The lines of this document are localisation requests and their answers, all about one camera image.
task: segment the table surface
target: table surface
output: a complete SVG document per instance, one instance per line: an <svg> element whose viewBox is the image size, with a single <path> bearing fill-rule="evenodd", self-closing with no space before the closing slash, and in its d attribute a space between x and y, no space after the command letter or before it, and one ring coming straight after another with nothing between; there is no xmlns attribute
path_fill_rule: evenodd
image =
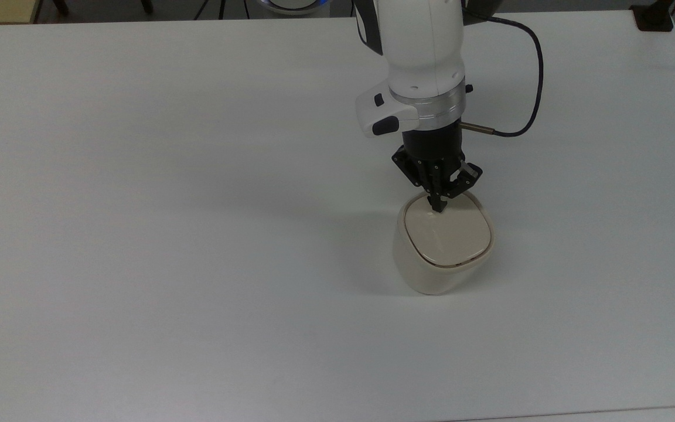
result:
<svg viewBox="0 0 675 422"><path fill-rule="evenodd" d="M496 248L416 294L417 192L351 19L0 27L0 420L432 421L675 406L675 31L523 13L517 139L466 134ZM477 25L466 120L527 119Z"/></svg>
<svg viewBox="0 0 675 422"><path fill-rule="evenodd" d="M487 422L675 422L675 408L487 419Z"/></svg>

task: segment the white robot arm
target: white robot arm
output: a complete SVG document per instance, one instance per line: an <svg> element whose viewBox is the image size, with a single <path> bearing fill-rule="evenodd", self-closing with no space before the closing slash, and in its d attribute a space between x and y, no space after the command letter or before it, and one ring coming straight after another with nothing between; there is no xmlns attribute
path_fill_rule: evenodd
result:
<svg viewBox="0 0 675 422"><path fill-rule="evenodd" d="M479 3L491 14L501 0ZM482 174L461 150L460 117L471 89L461 57L461 0L354 4L362 41L389 64L388 78L356 100L359 124L368 137L402 132L403 146L392 159L441 213L442 197L460 195Z"/></svg>

